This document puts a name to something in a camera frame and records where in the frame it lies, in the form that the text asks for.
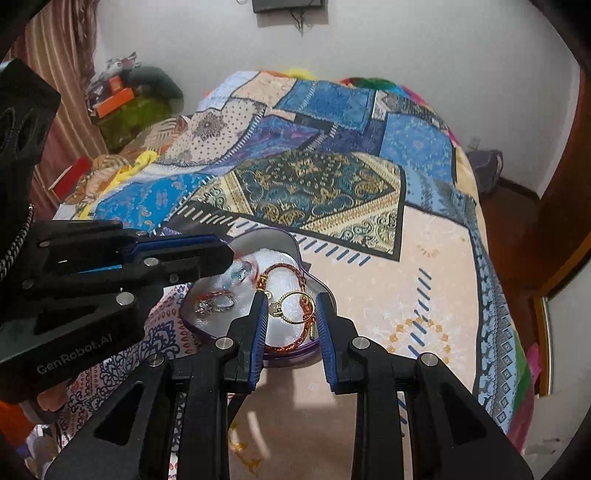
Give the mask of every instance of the bed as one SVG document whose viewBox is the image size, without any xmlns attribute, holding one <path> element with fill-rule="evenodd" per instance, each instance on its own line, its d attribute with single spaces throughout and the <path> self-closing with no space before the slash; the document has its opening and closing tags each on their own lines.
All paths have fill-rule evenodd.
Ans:
<svg viewBox="0 0 591 480">
<path fill-rule="evenodd" d="M 132 163 L 144 150 L 157 155 Z M 474 177 L 415 93 L 386 80 L 238 72 L 190 119 L 155 126 L 103 163 L 109 172 L 97 166 L 83 178 L 60 218 L 226 239 L 284 229 L 361 335 L 398 355 L 436 353 L 522 448 L 531 375 L 486 252 Z M 188 288 L 169 288 L 142 342 L 69 387 L 62 444 L 147 355 L 198 350 L 179 318 Z M 330 392 L 321 362 L 266 369 L 230 426 L 232 478 L 348 477 L 355 402 Z M 403 394 L 398 404 L 410 469 Z"/>
</svg>

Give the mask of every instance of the silver screw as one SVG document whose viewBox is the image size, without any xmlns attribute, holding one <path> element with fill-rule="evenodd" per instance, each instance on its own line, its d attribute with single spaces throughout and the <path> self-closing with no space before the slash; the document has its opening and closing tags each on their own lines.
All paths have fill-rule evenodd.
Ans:
<svg viewBox="0 0 591 480">
<path fill-rule="evenodd" d="M 351 343 L 353 343 L 353 346 L 357 350 L 365 350 L 366 348 L 369 348 L 369 340 L 365 337 L 356 337 Z"/>
<path fill-rule="evenodd" d="M 144 265 L 146 265 L 146 267 L 155 267 L 159 263 L 160 263 L 160 260 L 158 260 L 158 258 L 148 257 L 148 258 L 144 259 Z"/>
<path fill-rule="evenodd" d="M 164 363 L 164 357 L 160 353 L 152 353 L 147 359 L 146 362 L 151 367 L 159 367 Z"/>
<path fill-rule="evenodd" d="M 133 293 L 130 293 L 128 291 L 122 291 L 115 297 L 115 300 L 122 307 L 126 307 L 127 305 L 131 305 L 134 302 L 135 296 Z"/>
<path fill-rule="evenodd" d="M 423 362 L 428 367 L 434 367 L 439 363 L 439 359 L 432 353 L 424 353 L 421 355 L 421 362 Z"/>
<path fill-rule="evenodd" d="M 220 350 L 228 350 L 232 345 L 234 345 L 234 340 L 230 337 L 222 337 L 216 340 L 216 347 Z"/>
</svg>

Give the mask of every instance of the ring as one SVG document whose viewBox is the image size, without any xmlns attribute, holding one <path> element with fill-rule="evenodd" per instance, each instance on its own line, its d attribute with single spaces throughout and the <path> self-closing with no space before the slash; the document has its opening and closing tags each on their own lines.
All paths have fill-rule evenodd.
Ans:
<svg viewBox="0 0 591 480">
<path fill-rule="evenodd" d="M 284 302 L 284 300 L 287 297 L 290 297 L 291 295 L 302 295 L 303 297 L 306 297 L 308 302 L 310 302 L 310 304 L 312 305 L 312 311 L 310 312 L 310 314 L 307 317 L 303 317 L 300 322 L 295 322 L 295 321 L 287 318 L 284 315 L 283 310 L 281 309 L 281 304 Z M 312 297 L 310 297 L 305 291 L 296 290 L 296 291 L 289 291 L 285 295 L 283 295 L 278 301 L 271 302 L 269 304 L 269 314 L 272 317 L 281 317 L 282 320 L 286 321 L 287 323 L 291 323 L 292 325 L 300 325 L 302 323 L 306 323 L 308 320 L 310 320 L 314 316 L 314 308 L 315 308 L 314 307 L 314 299 Z"/>
</svg>

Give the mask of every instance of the striped curtain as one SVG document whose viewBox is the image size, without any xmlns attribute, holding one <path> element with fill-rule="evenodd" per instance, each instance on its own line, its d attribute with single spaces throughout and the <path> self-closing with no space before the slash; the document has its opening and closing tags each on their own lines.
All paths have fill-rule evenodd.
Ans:
<svg viewBox="0 0 591 480">
<path fill-rule="evenodd" d="M 99 0 L 52 0 L 25 28 L 8 52 L 61 93 L 41 163 L 35 167 L 31 201 L 36 218 L 53 217 L 59 201 L 47 188 L 79 157 L 108 153 L 86 110 L 84 90 L 94 74 L 96 4 Z"/>
</svg>

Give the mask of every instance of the blanket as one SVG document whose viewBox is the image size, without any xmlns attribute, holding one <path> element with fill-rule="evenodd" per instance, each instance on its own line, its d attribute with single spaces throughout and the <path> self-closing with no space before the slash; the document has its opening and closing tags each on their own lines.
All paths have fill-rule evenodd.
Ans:
<svg viewBox="0 0 591 480">
<path fill-rule="evenodd" d="M 361 335 L 412 358 L 435 352 L 510 435 L 531 377 L 486 253 L 472 172 L 428 105 L 375 82 L 234 74 L 160 158 L 97 203 L 94 218 L 226 238 L 266 226 L 291 232 Z M 70 386 L 64 444 L 147 355 L 198 350 L 178 317 L 187 289 L 168 289 L 142 342 Z M 398 404 L 409 462 L 402 394 Z M 330 393 L 321 363 L 265 370 L 230 426 L 232 478 L 348 476 L 354 418 L 355 399 Z"/>
</svg>

